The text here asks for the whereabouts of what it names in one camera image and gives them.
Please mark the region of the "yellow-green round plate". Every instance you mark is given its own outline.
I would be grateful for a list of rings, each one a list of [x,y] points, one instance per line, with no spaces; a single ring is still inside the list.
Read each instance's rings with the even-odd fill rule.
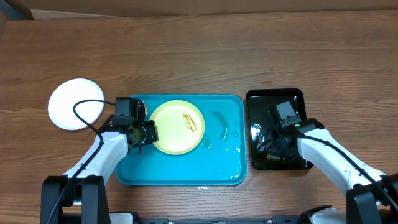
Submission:
[[[192,103],[171,100],[158,106],[151,114],[158,141],[154,146],[170,155],[186,154],[196,148],[205,134],[205,119]]]

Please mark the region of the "white plate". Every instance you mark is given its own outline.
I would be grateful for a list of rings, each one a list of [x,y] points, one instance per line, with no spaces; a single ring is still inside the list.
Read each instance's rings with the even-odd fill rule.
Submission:
[[[74,131],[86,128],[87,125],[78,119],[73,107],[83,100],[104,100],[101,88],[93,81],[76,78],[62,83],[52,93],[48,103],[48,114],[56,126]],[[103,112],[104,103],[86,102],[76,107],[76,112],[87,123],[93,124]]]

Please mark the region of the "green and yellow sponge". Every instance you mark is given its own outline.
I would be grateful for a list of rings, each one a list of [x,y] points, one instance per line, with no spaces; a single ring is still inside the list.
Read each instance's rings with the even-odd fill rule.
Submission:
[[[284,153],[280,151],[268,151],[267,156],[268,159],[283,161],[284,160]]]

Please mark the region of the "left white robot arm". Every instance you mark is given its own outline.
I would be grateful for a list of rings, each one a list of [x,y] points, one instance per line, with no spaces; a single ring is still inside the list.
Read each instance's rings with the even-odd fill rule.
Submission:
[[[95,141],[81,160],[61,176],[42,184],[41,223],[134,223],[132,212],[110,212],[106,183],[130,151],[158,141],[147,106],[132,97],[113,102],[114,114],[95,130]]]

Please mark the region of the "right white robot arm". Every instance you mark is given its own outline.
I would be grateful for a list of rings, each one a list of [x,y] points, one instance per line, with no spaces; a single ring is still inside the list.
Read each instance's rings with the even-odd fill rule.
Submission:
[[[302,159],[318,167],[346,199],[346,210],[323,205],[303,212],[299,223],[397,223],[397,175],[386,175],[358,159],[314,118],[301,119],[289,101],[272,106],[271,126],[261,130],[257,151],[277,150],[280,159]]]

